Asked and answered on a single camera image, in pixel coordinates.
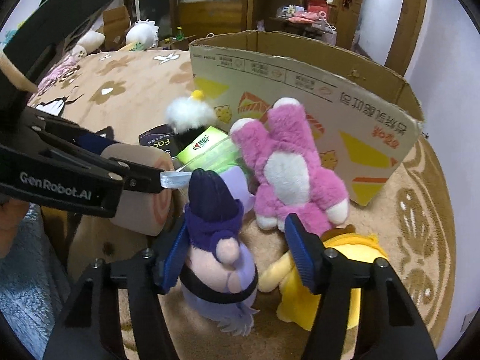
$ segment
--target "blanket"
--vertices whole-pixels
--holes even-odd
[[[58,97],[75,100],[63,116],[99,131],[112,126],[115,139],[138,144],[138,135],[164,122],[171,100],[194,89],[188,52],[141,51],[90,55],[65,79],[30,102],[35,105]],[[380,193],[367,207],[351,204],[345,225],[357,233],[375,234],[414,300],[435,345],[450,311],[455,279],[455,228],[445,178],[428,143],[420,138]],[[77,278],[95,258],[129,258],[146,247],[144,235],[112,225],[108,219],[50,212],[64,217],[51,239]],[[242,241],[250,248],[259,273],[286,251],[284,235],[262,232],[253,217],[245,220]],[[308,332],[281,322],[275,311],[278,291],[258,294],[255,328],[248,337],[231,337],[191,310],[179,286],[160,297],[174,345],[181,360],[298,359]],[[137,359],[128,300],[121,291],[122,333],[129,359]],[[356,329],[347,332],[344,359],[350,359]]]

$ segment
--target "human hand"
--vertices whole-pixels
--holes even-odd
[[[28,207],[28,202],[17,199],[10,199],[0,205],[0,258],[8,254]]]

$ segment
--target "green bottle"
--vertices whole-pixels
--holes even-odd
[[[177,41],[182,41],[184,39],[185,39],[185,35],[183,35],[182,27],[178,26],[177,27]]]

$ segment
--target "blue fuzzy blanket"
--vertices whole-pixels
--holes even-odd
[[[37,360],[43,357],[69,292],[66,273],[45,235],[40,208],[31,204],[9,254],[0,259],[0,310]]]

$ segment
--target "white belly of plush toy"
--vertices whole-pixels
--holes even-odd
[[[307,163],[300,154],[273,152],[263,174],[283,204],[306,204],[310,201]]]

